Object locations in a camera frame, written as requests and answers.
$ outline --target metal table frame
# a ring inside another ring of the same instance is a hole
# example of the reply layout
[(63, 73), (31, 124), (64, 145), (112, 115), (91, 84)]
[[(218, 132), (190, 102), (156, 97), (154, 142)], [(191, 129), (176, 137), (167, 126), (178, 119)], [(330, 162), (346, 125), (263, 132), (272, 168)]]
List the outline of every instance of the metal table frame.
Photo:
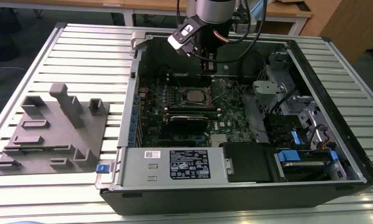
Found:
[[(64, 82), (79, 100), (102, 98), (111, 103), (100, 159), (116, 158), (118, 137), (131, 72), (131, 34), (136, 30), (172, 32), (162, 28), (128, 28), (59, 24), (0, 114), (0, 156), (14, 134), (27, 95), (51, 99), (51, 83)], [(283, 35), (264, 38), (291, 39)], [(373, 93), (331, 42), (318, 37), (292, 37), (314, 67), (332, 100), (373, 162)], [(98, 177), (112, 175), (52, 174), (0, 176), (0, 223), (372, 223), (373, 192), (342, 197), (315, 208), (259, 210), (183, 215), (119, 216), (99, 195)]]
[[(6, 2), (0, 1), (0, 7), (11, 8), (30, 8), (30, 9), (46, 9), (46, 10), (66, 10), (66, 11), (83, 11), (83, 12), (100, 12), (100, 13), (122, 13), (124, 16), (126, 26), (134, 27), (135, 24), (135, 14), (154, 14), (154, 15), (172, 15), (176, 16), (176, 11), (156, 10), (156, 9), (136, 9), (136, 8), (123, 8), (119, 4), (118, 6), (103, 6), (103, 7), (90, 7), (90, 6), (66, 6), (66, 5), (50, 5), (40, 3), (20, 3), (20, 2)], [(294, 23), (290, 34), (299, 36), (308, 21), (307, 17), (282, 17), (282, 16), (267, 16), (267, 21), (290, 22)]]

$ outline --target warning label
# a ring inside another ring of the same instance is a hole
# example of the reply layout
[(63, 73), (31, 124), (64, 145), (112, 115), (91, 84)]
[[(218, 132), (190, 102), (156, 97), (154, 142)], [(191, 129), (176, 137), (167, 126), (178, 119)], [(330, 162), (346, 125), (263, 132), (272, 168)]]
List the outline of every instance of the warning label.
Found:
[(207, 150), (170, 151), (170, 177), (174, 180), (210, 179), (211, 167)]

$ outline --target aluminum extrusion table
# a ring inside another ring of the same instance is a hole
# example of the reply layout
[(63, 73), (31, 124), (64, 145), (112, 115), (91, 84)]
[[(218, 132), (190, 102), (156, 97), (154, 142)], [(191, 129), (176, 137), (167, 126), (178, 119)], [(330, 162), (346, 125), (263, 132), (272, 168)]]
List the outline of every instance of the aluminum extrusion table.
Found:
[[(0, 156), (23, 110), (26, 96), (48, 94), (64, 82), (80, 101), (102, 98), (111, 103), (102, 160), (116, 157), (123, 104), (131, 72), (131, 34), (136, 30), (171, 33), (171, 29), (60, 24), (31, 65), (0, 115)], [(295, 39), (336, 106), (373, 162), (373, 93), (331, 42), (318, 37), (263, 35)], [(99, 195), (98, 174), (0, 176), (0, 223), (372, 223), (373, 192), (342, 197), (310, 209), (260, 210), (184, 215), (119, 216)], [(112, 175), (103, 176), (111, 182)]]

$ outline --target black plastic bracket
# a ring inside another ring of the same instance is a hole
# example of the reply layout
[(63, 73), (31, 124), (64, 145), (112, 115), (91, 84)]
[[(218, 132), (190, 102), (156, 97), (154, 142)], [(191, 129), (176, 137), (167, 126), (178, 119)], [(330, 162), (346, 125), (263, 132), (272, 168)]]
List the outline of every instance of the black plastic bracket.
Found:
[(202, 27), (207, 26), (208, 23), (206, 23), (204, 21), (200, 20), (199, 16), (192, 16), (184, 23), (183, 25), (175, 30), (174, 32), (174, 38), (176, 39), (176, 41), (183, 44), (186, 43), (190, 38), (199, 32), (199, 30), (202, 29)]
[(327, 36), (322, 36), (322, 38), (323, 38), (323, 40), (324, 40), (326, 42), (332, 42), (332, 39), (331, 39), (331, 37), (327, 37)]
[(58, 22), (56, 23), (56, 28), (66, 28), (68, 26), (67, 22)]

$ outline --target silver metal bracket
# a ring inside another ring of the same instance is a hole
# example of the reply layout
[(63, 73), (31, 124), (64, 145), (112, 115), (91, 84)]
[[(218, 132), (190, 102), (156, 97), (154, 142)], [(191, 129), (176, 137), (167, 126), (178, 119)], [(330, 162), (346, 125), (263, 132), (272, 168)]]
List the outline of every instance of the silver metal bracket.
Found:
[(147, 40), (147, 32), (146, 31), (136, 31), (132, 32), (131, 35), (131, 48), (134, 50), (139, 49), (139, 45), (143, 44)]

